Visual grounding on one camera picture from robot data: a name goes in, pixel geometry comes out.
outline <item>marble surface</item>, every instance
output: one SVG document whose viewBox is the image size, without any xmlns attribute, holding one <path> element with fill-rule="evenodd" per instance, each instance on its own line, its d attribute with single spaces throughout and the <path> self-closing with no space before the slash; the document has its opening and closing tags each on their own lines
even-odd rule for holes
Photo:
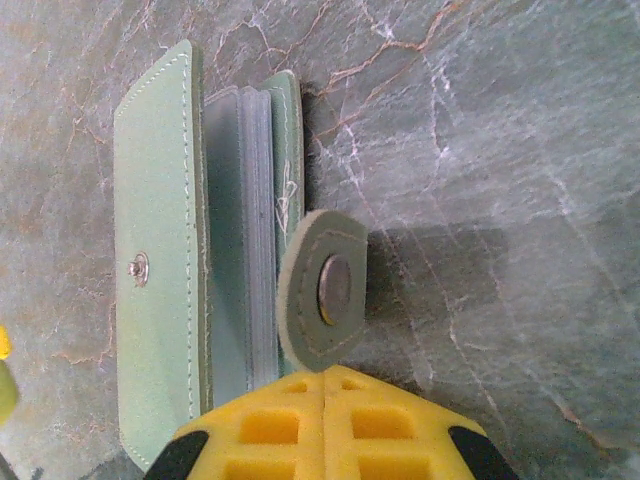
<svg viewBox="0 0 640 480">
<path fill-rule="evenodd" d="M 640 478 L 637 0 L 0 10 L 19 478 L 141 478 L 118 441 L 112 117 L 185 37 L 206 94 L 304 83 L 308 205 L 372 232 L 347 364 L 477 419 L 523 478 Z"/>
</svg>

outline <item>yellow object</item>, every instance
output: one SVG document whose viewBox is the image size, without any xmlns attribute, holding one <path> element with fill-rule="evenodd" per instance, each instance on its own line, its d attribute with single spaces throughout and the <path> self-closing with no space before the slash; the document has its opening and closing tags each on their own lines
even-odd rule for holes
<svg viewBox="0 0 640 480">
<path fill-rule="evenodd" d="M 188 480 L 471 480 L 453 426 L 485 435 L 461 415 L 336 366 L 246 394 L 175 438 L 209 436 Z"/>
<path fill-rule="evenodd" d="M 18 387 L 9 367 L 0 360 L 0 425 L 6 422 L 18 403 Z"/>
<path fill-rule="evenodd" d="M 4 359 L 11 354 L 7 329 L 0 325 L 0 425 L 6 422 L 18 403 L 18 387 Z"/>
<path fill-rule="evenodd" d="M 6 359 L 11 354 L 11 341 L 7 329 L 0 325 L 0 360 Z"/>
</svg>

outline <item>card holder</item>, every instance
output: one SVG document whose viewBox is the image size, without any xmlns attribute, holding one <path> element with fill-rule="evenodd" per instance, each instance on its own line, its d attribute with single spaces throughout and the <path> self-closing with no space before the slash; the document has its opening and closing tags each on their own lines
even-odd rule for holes
<svg viewBox="0 0 640 480">
<path fill-rule="evenodd" d="M 114 118 L 118 409 L 143 469 L 212 408 L 201 56 L 170 49 Z"/>
<path fill-rule="evenodd" d="M 114 115 L 120 436 L 143 470 L 195 417 L 335 363 L 364 324 L 366 230 L 304 217 L 297 79 L 205 102 L 201 58 L 169 49 Z M 354 294 L 332 326 L 316 287 L 336 253 Z"/>
</svg>

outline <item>stitching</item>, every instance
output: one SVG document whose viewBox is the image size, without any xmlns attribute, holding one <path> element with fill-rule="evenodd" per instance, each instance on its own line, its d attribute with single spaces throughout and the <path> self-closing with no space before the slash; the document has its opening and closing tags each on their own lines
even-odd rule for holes
<svg viewBox="0 0 640 480">
<path fill-rule="evenodd" d="M 278 226 L 284 234 L 285 246 L 288 243 L 288 229 L 289 229 L 289 205 L 291 199 L 298 191 L 298 184 L 291 180 L 291 155 L 289 152 L 289 122 L 287 119 L 287 97 L 285 96 L 284 89 L 282 87 L 273 87 L 271 90 L 278 90 L 282 95 L 282 104 L 284 105 L 284 150 L 285 150 L 285 163 L 284 171 L 282 174 L 282 194 L 276 199 L 276 219 L 278 220 Z"/>
<path fill-rule="evenodd" d="M 301 303 L 302 303 L 303 297 L 304 297 L 304 287 L 307 284 L 307 282 L 306 282 L 307 275 L 309 275 L 309 273 L 310 273 L 309 269 L 311 268 L 311 263 L 312 263 L 312 260 L 313 260 L 313 257 L 314 257 L 314 252 L 317 250 L 319 244 L 322 243 L 324 237 L 329 237 L 329 236 L 338 236 L 338 237 L 348 238 L 349 240 L 354 240 L 354 241 L 356 241 L 358 243 L 361 242 L 360 238 L 358 238 L 356 236 L 353 236 L 353 235 L 346 234 L 346 233 L 341 232 L 339 230 L 325 230 L 324 232 L 322 232 L 320 235 L 318 235 L 315 238 L 315 240 L 313 241 L 313 244 L 311 245 L 311 247 L 308 250 L 307 263 L 305 265 L 304 270 L 302 271 L 302 281 L 300 282 L 300 288 L 298 289 L 296 311 L 298 312 L 297 318 L 298 318 L 298 323 L 300 325 L 300 331 L 302 333 L 302 336 L 305 339 L 305 343 L 307 345 L 307 348 L 316 357 L 324 357 L 326 355 L 329 355 L 330 353 L 335 352 L 336 350 L 338 350 L 339 348 L 341 348 L 345 344 L 349 343 L 355 337 L 359 336 L 360 333 L 364 330 L 364 325 L 361 325 L 360 328 L 358 328 L 353 333 L 351 333 L 351 335 L 345 337 L 344 339 L 342 339 L 342 341 L 338 342 L 333 347 L 327 348 L 325 350 L 318 350 L 318 349 L 314 348 L 313 347 L 313 343 L 311 342 L 311 337 L 307 332 L 307 325 L 306 325 L 306 322 L 304 320 L 304 315 L 302 314 L 303 313 L 303 309 L 301 308 Z"/>
<path fill-rule="evenodd" d="M 184 141 L 184 176 L 185 176 L 185 226 L 186 226 L 186 242 L 187 242 L 187 262 L 186 262 L 186 275 L 187 275 L 187 389 L 189 398 L 189 419 L 194 418 L 193 411 L 193 387 L 192 387 L 192 354 L 191 354 L 191 337 L 192 337 L 192 321 L 193 321 L 193 306 L 192 306 L 192 289 L 191 289 L 191 235 L 189 233 L 190 225 L 190 208 L 189 208 L 189 137 L 187 128 L 187 72 L 189 70 L 189 55 L 186 53 L 179 53 L 174 58 L 165 63 L 160 70 L 151 75 L 146 82 L 133 92 L 128 98 L 127 102 L 123 105 L 122 109 L 116 115 L 116 118 L 120 118 L 124 112 L 127 111 L 131 103 L 136 97 L 142 93 L 153 81 L 160 76 L 163 72 L 167 71 L 169 67 L 174 65 L 179 59 L 184 59 L 184 68 L 182 69 L 182 139 Z M 149 465 L 149 461 L 145 459 L 138 451 L 131 446 L 130 443 L 125 441 L 125 444 L 129 447 L 131 452 L 138 457 L 145 465 Z"/>
<path fill-rule="evenodd" d="M 189 212 L 189 135 L 187 128 L 187 69 L 189 68 L 189 57 L 185 54 L 184 68 L 182 69 L 182 139 L 184 141 L 184 194 L 185 194 L 185 214 L 184 221 L 186 227 L 187 240 L 187 390 L 189 397 L 189 419 L 194 417 L 193 413 L 193 388 L 192 378 L 192 358 L 191 358 L 191 335 L 193 321 L 193 304 L 191 302 L 191 234 L 190 232 L 190 212 Z"/>
<path fill-rule="evenodd" d="M 122 443 L 124 443 L 125 446 L 127 446 L 129 450 L 131 450 L 131 453 L 133 453 L 136 457 L 138 457 L 138 459 L 142 461 L 142 463 L 149 466 L 151 462 L 146 458 L 144 458 L 142 455 L 140 455 L 138 451 L 131 445 L 131 443 L 126 438 L 124 438 L 124 433 L 120 432 L 120 435 L 122 436 Z"/>
</svg>

